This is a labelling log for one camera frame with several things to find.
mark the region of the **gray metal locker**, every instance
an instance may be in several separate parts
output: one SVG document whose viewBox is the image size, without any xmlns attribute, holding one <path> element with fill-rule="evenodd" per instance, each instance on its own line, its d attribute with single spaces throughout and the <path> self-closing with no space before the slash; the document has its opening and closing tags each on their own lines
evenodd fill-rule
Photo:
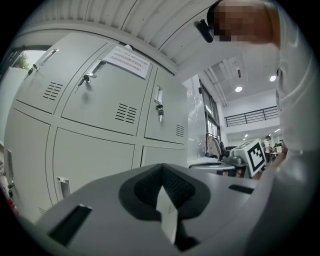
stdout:
<svg viewBox="0 0 320 256">
<path fill-rule="evenodd" d="M 146 79 L 125 69 L 107 63 L 103 58 L 108 48 L 90 66 L 86 74 L 90 83 L 75 86 L 62 113 L 62 117 L 78 123 L 137 135 L 142 104 L 152 64 Z"/>
<path fill-rule="evenodd" d="M 162 104 L 160 122 L 156 106 Z M 187 89 L 169 72 L 158 68 L 145 129 L 146 138 L 185 144 L 188 138 Z"/>
<path fill-rule="evenodd" d="M 85 184 L 132 168 L 135 146 L 58 128 L 53 177 L 58 200 Z"/>
<path fill-rule="evenodd" d="M 51 206 L 46 176 L 50 125 L 11 109 L 5 130 L 5 171 L 19 214 L 35 223 Z"/>
<path fill-rule="evenodd" d="M 187 156 L 185 150 L 153 146 L 143 147 L 141 166 L 161 163 L 185 166 L 186 162 Z"/>
<path fill-rule="evenodd" d="M 59 99 L 80 67 L 107 42 L 97 36 L 70 33 L 55 43 L 35 64 L 17 100 L 53 114 Z"/>
</svg>

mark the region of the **printed notice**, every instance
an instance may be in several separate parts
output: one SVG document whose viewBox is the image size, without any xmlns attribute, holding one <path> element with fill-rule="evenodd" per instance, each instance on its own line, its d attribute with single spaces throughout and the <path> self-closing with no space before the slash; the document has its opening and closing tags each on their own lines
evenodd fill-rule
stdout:
<svg viewBox="0 0 320 256">
<path fill-rule="evenodd" d="M 149 61 L 119 46 L 114 47 L 103 60 L 135 73 L 143 79 L 146 79 L 150 66 Z"/>
</svg>

